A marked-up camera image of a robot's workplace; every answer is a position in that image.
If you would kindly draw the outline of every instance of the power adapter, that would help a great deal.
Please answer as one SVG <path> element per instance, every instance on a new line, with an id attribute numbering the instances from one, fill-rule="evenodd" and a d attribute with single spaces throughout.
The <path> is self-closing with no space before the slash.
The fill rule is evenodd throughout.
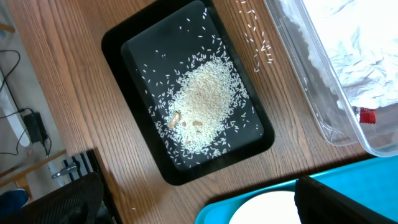
<path id="1" fill-rule="evenodd" d="M 45 131 L 42 117 L 39 112 L 34 112 L 22 117 L 32 143 L 44 141 L 49 137 Z"/>

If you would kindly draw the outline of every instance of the wooden table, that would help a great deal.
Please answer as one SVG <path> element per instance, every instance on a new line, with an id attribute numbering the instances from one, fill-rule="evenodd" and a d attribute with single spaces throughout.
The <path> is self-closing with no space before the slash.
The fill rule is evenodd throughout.
<path id="1" fill-rule="evenodd" d="M 333 147 L 322 139 L 263 1 L 215 0 L 274 125 L 275 143 L 260 155 L 183 186 L 166 183 L 100 44 L 107 30 L 151 2 L 8 1 L 68 153 L 97 149 L 124 223 L 193 223 L 209 202 L 369 158 L 359 144 Z M 257 20 L 246 13 L 251 9 Z M 253 57 L 262 46 L 261 31 L 271 42 L 272 64 L 264 54 Z M 254 42 L 246 42 L 245 32 Z M 260 71 L 254 73 L 258 59 Z"/>

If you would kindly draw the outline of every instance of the blue object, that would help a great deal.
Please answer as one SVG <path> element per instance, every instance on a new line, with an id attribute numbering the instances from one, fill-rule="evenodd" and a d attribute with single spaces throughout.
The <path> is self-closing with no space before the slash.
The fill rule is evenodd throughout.
<path id="1" fill-rule="evenodd" d="M 312 178 L 398 222 L 398 156 L 375 158 L 311 175 Z M 228 224 L 249 199 L 275 190 L 294 191 L 295 180 L 207 205 L 195 224 Z"/>
<path id="2" fill-rule="evenodd" d="M 21 209 L 29 201 L 24 189 L 14 189 L 0 195 L 0 218 Z"/>
<path id="3" fill-rule="evenodd" d="M 4 30 L 0 30 L 0 38 L 6 38 L 6 32 Z"/>

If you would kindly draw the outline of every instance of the blue tray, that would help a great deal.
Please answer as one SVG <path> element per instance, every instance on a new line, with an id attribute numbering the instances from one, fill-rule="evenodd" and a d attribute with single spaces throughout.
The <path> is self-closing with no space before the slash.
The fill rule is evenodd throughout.
<path id="1" fill-rule="evenodd" d="M 375 158 L 311 175 L 362 205 L 398 222 L 398 156 Z M 294 191 L 295 180 L 255 190 L 207 205 L 196 224 L 228 224 L 235 211 L 249 199 L 275 190 Z"/>

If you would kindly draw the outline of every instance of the black tray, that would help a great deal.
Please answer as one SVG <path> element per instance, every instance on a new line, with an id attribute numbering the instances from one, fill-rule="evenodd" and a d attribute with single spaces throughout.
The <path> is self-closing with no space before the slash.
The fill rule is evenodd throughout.
<path id="1" fill-rule="evenodd" d="M 205 8 L 207 16 L 202 19 L 201 14 Z M 223 50 L 223 45 L 226 46 L 226 52 L 249 95 L 245 109 L 236 108 L 236 117 L 231 120 L 242 123 L 240 115 L 246 112 L 251 122 L 239 133 L 227 130 L 231 147 L 221 147 L 220 152 L 224 148 L 228 149 L 221 156 L 209 159 L 206 155 L 198 154 L 194 155 L 194 159 L 188 160 L 181 153 L 172 154 L 173 159 L 170 159 L 170 151 L 168 152 L 164 144 L 165 139 L 159 136 L 154 125 L 154 119 L 159 120 L 164 114 L 157 110 L 156 115 L 151 116 L 147 109 L 154 105 L 159 94 L 167 90 L 167 81 L 175 82 L 175 78 L 166 79 L 165 73 L 175 77 L 171 74 L 174 72 L 170 72 L 175 68 L 180 67 L 182 73 L 192 70 L 179 62 L 186 61 L 187 57 L 198 52 L 198 46 L 216 51 L 219 46 L 212 44 L 211 35 L 221 38 L 221 49 Z M 167 0 L 156 1 L 108 31 L 103 37 L 102 50 L 160 173 L 168 183 L 184 184 L 263 152 L 274 142 L 274 131 L 268 117 L 211 1 L 174 1 L 172 4 Z M 151 83 L 141 78 L 144 75 L 147 79 L 150 75 Z"/>

